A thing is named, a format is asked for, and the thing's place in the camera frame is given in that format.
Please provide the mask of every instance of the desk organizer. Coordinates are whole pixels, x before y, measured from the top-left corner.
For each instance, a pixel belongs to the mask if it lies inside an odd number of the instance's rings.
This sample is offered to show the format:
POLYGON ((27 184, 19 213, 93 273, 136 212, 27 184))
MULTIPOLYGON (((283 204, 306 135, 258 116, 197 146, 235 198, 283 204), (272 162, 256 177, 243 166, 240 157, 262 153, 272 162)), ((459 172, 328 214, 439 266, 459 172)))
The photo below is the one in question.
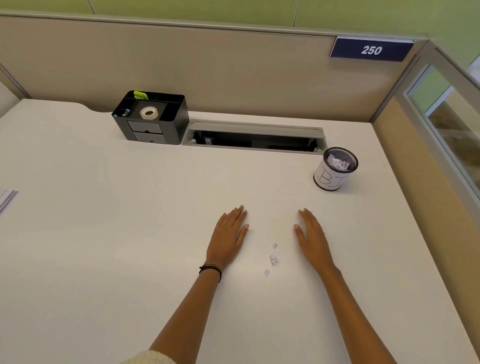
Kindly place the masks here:
POLYGON ((148 99, 138 99, 134 91, 129 91, 112 113, 125 138, 148 143, 180 144, 189 123, 185 96, 136 93, 146 95, 148 99))

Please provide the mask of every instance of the blue sign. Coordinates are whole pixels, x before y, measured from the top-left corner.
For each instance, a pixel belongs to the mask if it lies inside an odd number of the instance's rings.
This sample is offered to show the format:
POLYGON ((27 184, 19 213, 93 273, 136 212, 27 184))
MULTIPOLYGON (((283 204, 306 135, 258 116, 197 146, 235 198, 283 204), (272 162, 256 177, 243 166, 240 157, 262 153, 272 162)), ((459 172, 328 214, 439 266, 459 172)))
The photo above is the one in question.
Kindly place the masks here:
POLYGON ((413 44, 412 40, 338 36, 330 57, 401 62, 413 44))

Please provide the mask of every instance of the cubicle partition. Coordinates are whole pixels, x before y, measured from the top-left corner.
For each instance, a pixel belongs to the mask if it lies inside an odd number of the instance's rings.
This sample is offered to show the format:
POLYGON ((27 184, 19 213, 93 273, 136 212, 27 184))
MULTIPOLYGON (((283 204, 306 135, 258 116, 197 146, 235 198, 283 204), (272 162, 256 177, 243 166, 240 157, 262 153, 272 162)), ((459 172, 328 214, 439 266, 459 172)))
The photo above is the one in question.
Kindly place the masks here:
POLYGON ((330 58, 336 33, 120 18, 1 16, 0 63, 36 99, 112 111, 131 89, 197 111, 369 121, 412 58, 330 58))

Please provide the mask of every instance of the sweater sleeve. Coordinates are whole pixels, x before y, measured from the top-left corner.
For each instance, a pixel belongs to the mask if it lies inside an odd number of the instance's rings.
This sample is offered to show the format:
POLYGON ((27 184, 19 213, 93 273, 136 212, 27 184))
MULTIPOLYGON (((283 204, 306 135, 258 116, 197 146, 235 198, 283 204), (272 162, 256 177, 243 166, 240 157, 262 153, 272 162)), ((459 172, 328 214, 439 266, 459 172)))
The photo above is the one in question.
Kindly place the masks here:
POLYGON ((160 352, 146 350, 121 364, 175 364, 175 362, 160 352))

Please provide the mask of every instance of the hand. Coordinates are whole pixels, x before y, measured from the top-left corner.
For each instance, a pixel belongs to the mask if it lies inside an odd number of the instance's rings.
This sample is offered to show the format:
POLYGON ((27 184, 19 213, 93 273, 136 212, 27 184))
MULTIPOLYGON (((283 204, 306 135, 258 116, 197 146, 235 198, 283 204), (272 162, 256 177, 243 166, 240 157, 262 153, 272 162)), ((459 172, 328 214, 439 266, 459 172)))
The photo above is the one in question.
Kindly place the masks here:
POLYGON ((335 271, 336 267, 333 262, 330 248, 324 231, 313 214, 306 208, 299 210, 299 214, 307 228, 307 238, 303 235, 303 231, 299 225, 294 225, 300 249, 320 276, 324 273, 335 271))
POLYGON ((233 262, 248 231, 248 224, 240 229, 246 217, 247 210, 243 211, 243 205, 234 208, 228 215, 222 215, 213 230, 205 264, 215 264, 223 272, 233 262))

